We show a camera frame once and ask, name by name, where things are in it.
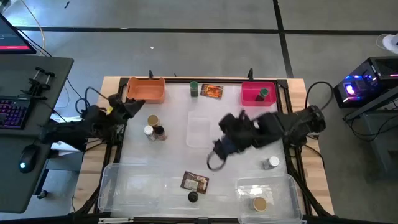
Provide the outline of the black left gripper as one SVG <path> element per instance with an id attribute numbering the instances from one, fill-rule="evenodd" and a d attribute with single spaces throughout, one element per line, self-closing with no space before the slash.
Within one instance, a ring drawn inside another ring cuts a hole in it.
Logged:
<path id="1" fill-rule="evenodd" d="M 111 124 L 124 124 L 124 120 L 133 118 L 139 109 L 145 104 L 145 100 L 131 100 L 124 103 L 124 112 L 121 112 L 123 103 L 120 94 L 116 93 L 108 97 L 107 120 Z"/>

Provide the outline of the white-lid spice jar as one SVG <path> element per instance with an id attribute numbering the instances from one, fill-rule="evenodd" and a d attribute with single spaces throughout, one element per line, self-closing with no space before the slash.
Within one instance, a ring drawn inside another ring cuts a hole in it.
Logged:
<path id="1" fill-rule="evenodd" d="M 154 128 L 152 126 L 145 126 L 144 127 L 144 134 L 151 140 L 155 141 L 157 139 L 157 136 L 155 134 Z"/>
<path id="2" fill-rule="evenodd" d="M 262 166 L 265 170 L 276 168 L 280 164 L 280 160 L 276 156 L 271 156 L 263 161 Z"/>

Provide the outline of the blue-label black-lid spice jar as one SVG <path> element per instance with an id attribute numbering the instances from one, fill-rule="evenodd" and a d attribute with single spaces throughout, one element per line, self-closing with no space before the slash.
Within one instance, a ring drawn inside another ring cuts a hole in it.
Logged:
<path id="1" fill-rule="evenodd" d="M 164 141 L 167 139 L 167 134 L 163 126 L 155 126 L 154 132 L 157 136 L 157 139 L 159 139 L 160 141 Z"/>

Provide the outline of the brown spice packet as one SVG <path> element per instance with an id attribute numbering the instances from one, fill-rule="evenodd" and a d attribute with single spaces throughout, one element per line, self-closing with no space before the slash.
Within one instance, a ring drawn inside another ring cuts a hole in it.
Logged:
<path id="1" fill-rule="evenodd" d="M 209 182 L 210 179 L 208 177 L 185 171 L 180 187 L 200 194 L 206 194 Z"/>

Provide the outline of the orange spice packet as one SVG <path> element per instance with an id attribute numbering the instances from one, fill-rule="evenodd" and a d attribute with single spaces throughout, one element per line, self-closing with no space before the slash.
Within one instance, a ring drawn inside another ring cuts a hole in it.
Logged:
<path id="1" fill-rule="evenodd" d="M 200 94 L 201 96 L 221 99 L 223 95 L 223 87 L 217 85 L 202 84 Z"/>

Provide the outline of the large clear plastic bin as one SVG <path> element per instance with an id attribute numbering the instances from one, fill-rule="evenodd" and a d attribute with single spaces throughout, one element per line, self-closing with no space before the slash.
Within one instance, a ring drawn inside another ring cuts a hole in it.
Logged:
<path id="1" fill-rule="evenodd" d="M 240 202 L 238 189 L 246 185 L 270 185 L 273 188 L 274 204 L 267 204 L 264 212 L 257 212 L 249 203 Z M 243 178 L 236 182 L 236 197 L 240 224 L 300 224 L 302 211 L 295 181 L 290 175 Z"/>
<path id="2" fill-rule="evenodd" d="M 103 171 L 97 206 L 102 212 L 155 213 L 166 187 L 165 177 L 157 166 L 109 164 Z"/>

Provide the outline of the orange plastic bin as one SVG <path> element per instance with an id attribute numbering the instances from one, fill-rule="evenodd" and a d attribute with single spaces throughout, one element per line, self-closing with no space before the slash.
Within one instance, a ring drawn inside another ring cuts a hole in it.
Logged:
<path id="1" fill-rule="evenodd" d="M 165 100 L 165 79 L 138 79 L 131 77 L 127 83 L 129 100 L 145 100 L 149 104 L 161 104 Z"/>

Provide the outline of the clear plastic bag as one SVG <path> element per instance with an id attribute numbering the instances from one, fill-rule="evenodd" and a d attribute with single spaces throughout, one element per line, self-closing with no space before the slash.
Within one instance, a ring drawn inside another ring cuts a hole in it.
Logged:
<path id="1" fill-rule="evenodd" d="M 240 186 L 238 189 L 240 202 L 249 203 L 256 197 L 264 198 L 271 205 L 274 204 L 273 188 L 270 185 L 246 185 Z"/>

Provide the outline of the pink plastic bin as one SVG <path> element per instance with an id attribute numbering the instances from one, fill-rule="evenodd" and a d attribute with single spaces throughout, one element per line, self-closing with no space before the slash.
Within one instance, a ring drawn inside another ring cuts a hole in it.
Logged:
<path id="1" fill-rule="evenodd" d="M 262 101 L 256 101 L 262 89 L 268 94 Z M 241 103 L 243 106 L 272 106 L 277 101 L 275 84 L 273 82 L 243 82 L 241 85 Z"/>

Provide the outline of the white printed papers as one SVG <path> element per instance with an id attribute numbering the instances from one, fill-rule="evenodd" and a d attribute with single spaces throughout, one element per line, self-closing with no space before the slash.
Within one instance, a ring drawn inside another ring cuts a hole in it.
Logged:
<path id="1" fill-rule="evenodd" d="M 55 115 L 51 115 L 50 118 L 58 123 L 71 122 L 71 121 L 78 122 L 78 121 L 82 120 L 79 116 L 61 118 L 61 117 L 56 117 Z M 71 146 L 67 143 L 60 141 L 60 142 L 53 143 L 50 149 L 54 152 L 58 152 L 59 156 L 65 156 L 67 154 L 80 152 L 81 150 L 84 151 L 87 143 L 88 143 L 87 138 L 81 139 L 80 145 L 78 147 L 74 147 L 74 146 Z"/>

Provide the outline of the backlit black keyboard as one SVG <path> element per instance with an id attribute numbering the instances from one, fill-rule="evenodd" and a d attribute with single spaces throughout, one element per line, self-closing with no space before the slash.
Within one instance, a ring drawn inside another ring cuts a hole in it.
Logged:
<path id="1" fill-rule="evenodd" d="M 16 96 L 0 96 L 0 129 L 24 129 L 32 101 Z"/>

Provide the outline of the black desk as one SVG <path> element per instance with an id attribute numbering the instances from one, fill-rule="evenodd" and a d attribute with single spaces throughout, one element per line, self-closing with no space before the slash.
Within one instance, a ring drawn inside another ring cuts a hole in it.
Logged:
<path id="1" fill-rule="evenodd" d="M 33 106 L 22 130 L 0 129 L 0 212 L 25 212 L 39 181 L 50 145 L 37 140 L 42 126 L 50 118 L 60 96 L 74 60 L 65 57 L 41 57 L 33 55 L 0 55 L 0 96 L 17 96 L 30 88 L 29 78 L 36 74 L 36 67 L 55 74 L 50 79 L 50 89 L 43 92 L 47 98 Z M 23 174 L 19 160 L 23 149 L 38 145 L 36 165 Z"/>

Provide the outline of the black desk monitor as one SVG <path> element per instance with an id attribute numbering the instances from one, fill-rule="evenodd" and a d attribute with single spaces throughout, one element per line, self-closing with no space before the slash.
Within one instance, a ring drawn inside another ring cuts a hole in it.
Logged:
<path id="1" fill-rule="evenodd" d="M 36 49 L 0 14 L 0 54 L 36 53 Z"/>

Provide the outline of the black lit computer tower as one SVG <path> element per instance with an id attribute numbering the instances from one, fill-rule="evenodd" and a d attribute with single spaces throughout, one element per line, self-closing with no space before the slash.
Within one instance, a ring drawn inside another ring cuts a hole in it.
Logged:
<path id="1" fill-rule="evenodd" d="M 339 108 L 359 108 L 398 86 L 398 56 L 369 57 L 333 92 Z"/>

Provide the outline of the grey metal cart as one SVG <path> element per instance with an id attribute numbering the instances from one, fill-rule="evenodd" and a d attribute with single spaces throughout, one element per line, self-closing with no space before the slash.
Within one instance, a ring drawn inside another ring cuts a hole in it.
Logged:
<path id="1" fill-rule="evenodd" d="M 398 180 L 398 86 L 348 113 L 343 121 L 357 138 L 369 143 L 379 178 Z"/>

